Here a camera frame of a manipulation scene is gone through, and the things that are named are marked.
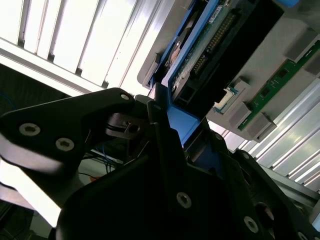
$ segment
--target circuit board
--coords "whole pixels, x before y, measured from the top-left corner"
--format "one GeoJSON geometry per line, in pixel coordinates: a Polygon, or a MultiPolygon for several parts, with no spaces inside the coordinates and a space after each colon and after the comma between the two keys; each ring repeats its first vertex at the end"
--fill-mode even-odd
{"type": "Polygon", "coordinates": [[[262,108],[296,75],[303,65],[305,65],[319,49],[320,40],[318,40],[297,63],[289,59],[285,60],[282,66],[266,82],[257,95],[255,95],[255,97],[247,104],[252,113],[250,113],[250,115],[239,125],[238,129],[241,131],[245,129],[262,108]]]}
{"type": "Polygon", "coordinates": [[[203,61],[204,51],[212,45],[213,38],[216,36],[219,30],[221,30],[221,24],[225,22],[228,13],[230,12],[230,4],[219,5],[213,12],[210,20],[205,25],[202,33],[198,37],[194,46],[190,50],[188,56],[184,59],[181,67],[177,71],[173,81],[172,86],[179,86],[182,79],[189,76],[191,70],[200,69],[200,61],[203,61]]]}

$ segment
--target wire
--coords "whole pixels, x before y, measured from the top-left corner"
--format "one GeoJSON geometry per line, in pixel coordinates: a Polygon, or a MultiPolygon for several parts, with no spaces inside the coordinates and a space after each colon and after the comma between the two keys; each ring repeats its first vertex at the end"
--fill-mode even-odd
{"type": "Polygon", "coordinates": [[[91,177],[93,179],[98,179],[98,178],[96,178],[94,176],[91,176],[90,174],[87,174],[87,173],[84,173],[84,172],[79,172],[79,174],[86,175],[86,176],[91,177]]]}
{"type": "Polygon", "coordinates": [[[5,100],[7,100],[7,102],[11,105],[11,107],[16,110],[16,105],[14,104],[14,102],[5,94],[0,93],[0,97],[3,97],[5,100]]]}

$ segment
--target bolt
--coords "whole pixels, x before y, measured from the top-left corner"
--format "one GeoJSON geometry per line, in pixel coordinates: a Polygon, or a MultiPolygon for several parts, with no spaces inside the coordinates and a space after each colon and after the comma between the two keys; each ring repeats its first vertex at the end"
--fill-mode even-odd
{"type": "Polygon", "coordinates": [[[190,197],[185,192],[178,192],[176,200],[185,209],[189,209],[192,205],[190,197]]]}
{"type": "Polygon", "coordinates": [[[215,137],[218,139],[218,140],[222,140],[222,137],[219,135],[219,134],[215,134],[215,137]]]}
{"type": "Polygon", "coordinates": [[[298,236],[301,240],[308,240],[308,238],[300,231],[298,231],[298,236]]]}
{"type": "Polygon", "coordinates": [[[124,99],[124,100],[129,100],[129,97],[125,94],[121,94],[121,97],[124,99]]]}
{"type": "Polygon", "coordinates": [[[75,143],[69,138],[62,137],[55,142],[55,146],[61,151],[68,152],[74,149],[75,143]]]}
{"type": "Polygon", "coordinates": [[[246,225],[246,227],[253,232],[254,234],[256,234],[257,232],[259,232],[259,228],[258,225],[256,224],[256,222],[249,216],[245,216],[243,218],[243,221],[246,225]]]}
{"type": "Polygon", "coordinates": [[[40,133],[41,129],[34,123],[24,123],[19,127],[19,132],[25,136],[36,136],[40,133]]]}
{"type": "Polygon", "coordinates": [[[245,152],[243,152],[242,155],[244,156],[245,159],[249,159],[250,158],[249,155],[247,153],[245,153],[245,152]]]}

